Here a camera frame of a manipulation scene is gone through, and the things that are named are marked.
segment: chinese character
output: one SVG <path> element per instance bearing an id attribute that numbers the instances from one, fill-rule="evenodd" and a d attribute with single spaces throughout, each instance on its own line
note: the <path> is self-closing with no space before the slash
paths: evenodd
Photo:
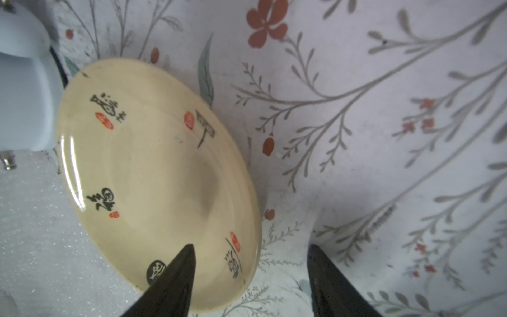
<path id="1" fill-rule="evenodd" d="M 116 115 L 116 110 L 115 108 L 118 107 L 118 103 L 116 101 L 112 101 L 110 99 L 107 99 L 107 98 L 110 98 L 109 95 L 106 95 L 105 93 L 102 93 L 100 95 L 100 97 L 104 98 L 104 100 L 101 100 L 97 97 L 97 95 L 93 95 L 90 99 L 91 102 L 94 102 L 96 104 L 98 104 L 99 106 L 102 107 L 102 109 L 104 109 L 104 111 L 110 115 L 110 116 L 115 116 Z"/>
<path id="2" fill-rule="evenodd" d="M 200 114 L 197 110 L 195 111 L 195 113 L 197 115 L 197 122 L 199 122 L 204 128 L 204 133 L 202 134 L 201 141 L 199 142 L 199 145 L 197 146 L 197 148 L 199 148 L 201 146 L 201 144 L 204 142 L 204 137 L 206 136 L 206 133 L 211 135 L 211 137 L 214 137 L 215 130 L 212 128 L 212 126 L 209 125 L 209 123 L 202 116 L 202 114 Z"/>
<path id="3" fill-rule="evenodd" d="M 225 255 L 225 260 L 228 261 L 229 271 L 233 273 L 232 278 L 237 278 L 239 274 L 239 264 L 238 261 L 234 258 L 234 253 L 232 250 L 229 250 Z"/>
<path id="4" fill-rule="evenodd" d="M 102 188 L 102 195 L 99 193 L 93 195 L 93 196 L 86 196 L 86 198 L 90 199 L 93 202 L 97 202 L 102 200 L 102 204 L 100 202 L 97 202 L 95 204 L 95 209 L 99 210 L 100 207 L 106 209 L 107 211 L 111 211 L 113 209 L 113 205 L 115 204 L 113 202 L 114 194 L 109 188 Z"/>
<path id="5" fill-rule="evenodd" d="M 164 272 L 166 265 L 164 262 L 157 260 L 153 261 L 148 270 L 146 271 L 146 281 L 149 285 L 153 284 L 153 282 Z"/>
<path id="6" fill-rule="evenodd" d="M 127 114 L 125 113 L 125 111 L 122 111 L 122 112 L 118 113 L 116 120 L 118 120 L 119 122 L 122 122 L 122 120 L 125 120 L 126 116 L 127 116 Z"/>

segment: cream ceramic plate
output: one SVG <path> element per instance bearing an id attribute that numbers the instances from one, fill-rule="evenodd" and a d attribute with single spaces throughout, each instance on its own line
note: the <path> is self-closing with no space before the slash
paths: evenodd
<path id="1" fill-rule="evenodd" d="M 193 243 L 192 311 L 246 290 L 261 242 L 254 187 L 232 137 L 187 86 L 137 60 L 101 60 L 65 90 L 57 135 L 84 228 L 133 285 L 146 290 Z"/>

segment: metal screw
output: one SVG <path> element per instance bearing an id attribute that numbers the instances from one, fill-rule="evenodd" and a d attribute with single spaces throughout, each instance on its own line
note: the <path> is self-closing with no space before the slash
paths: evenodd
<path id="1" fill-rule="evenodd" d="M 14 6 L 12 5 L 11 0 L 2 0 L 2 8 L 7 11 L 14 11 Z"/>
<path id="2" fill-rule="evenodd" d="M 0 159 L 4 164 L 5 170 L 13 170 L 16 169 L 16 163 L 14 163 L 14 153 L 12 151 L 1 151 Z"/>

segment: black calligraphy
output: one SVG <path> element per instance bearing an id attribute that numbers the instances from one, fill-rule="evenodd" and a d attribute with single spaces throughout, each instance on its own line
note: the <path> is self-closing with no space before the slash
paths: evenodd
<path id="1" fill-rule="evenodd" d="M 232 273 L 232 278 L 237 278 L 239 273 L 243 271 L 241 268 L 241 262 L 239 262 L 238 254 L 236 253 L 236 250 L 234 250 L 231 242 L 227 238 L 225 240 L 231 247 L 231 249 L 225 254 L 225 260 L 227 262 L 227 266 L 229 267 L 229 271 Z"/>
<path id="2" fill-rule="evenodd" d="M 195 111 L 197 115 L 197 122 L 204 128 L 204 132 L 202 133 L 201 141 L 199 142 L 199 145 L 197 148 L 201 146 L 201 144 L 204 142 L 204 138 L 206 137 L 206 134 L 209 134 L 211 137 L 215 136 L 215 130 L 212 128 L 212 126 L 206 121 L 206 119 L 200 114 L 197 110 Z"/>
<path id="3" fill-rule="evenodd" d="M 116 120 L 118 122 L 122 122 L 125 120 L 125 117 L 127 114 L 124 111 L 121 111 L 116 115 L 116 110 L 118 108 L 118 103 L 111 99 L 111 96 L 107 95 L 105 92 L 103 92 L 100 97 L 97 97 L 97 95 L 93 95 L 90 98 L 91 102 L 94 102 L 102 107 L 102 109 L 110 116 L 116 117 Z"/>
<path id="4" fill-rule="evenodd" d="M 86 196 L 86 198 L 90 199 L 93 202 L 96 202 L 95 209 L 97 210 L 102 207 L 107 211 L 111 211 L 113 209 L 113 205 L 115 204 L 113 201 L 115 196 L 112 190 L 106 187 L 102 188 L 101 193 L 97 193 L 92 196 Z"/>
<path id="5" fill-rule="evenodd" d="M 166 265 L 164 262 L 160 260 L 153 261 L 150 266 L 148 267 L 148 270 L 146 270 L 146 281 L 149 285 L 153 284 L 155 280 L 162 275 L 166 268 Z"/>

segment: floral wallpaper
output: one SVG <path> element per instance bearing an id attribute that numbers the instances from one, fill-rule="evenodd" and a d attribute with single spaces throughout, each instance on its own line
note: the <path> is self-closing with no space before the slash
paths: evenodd
<path id="1" fill-rule="evenodd" d="M 504 315 L 507 2 L 48 3 L 69 76 L 152 63 L 243 152 L 259 266 L 237 302 L 193 317 L 311 316 L 310 242 L 382 315 Z"/>

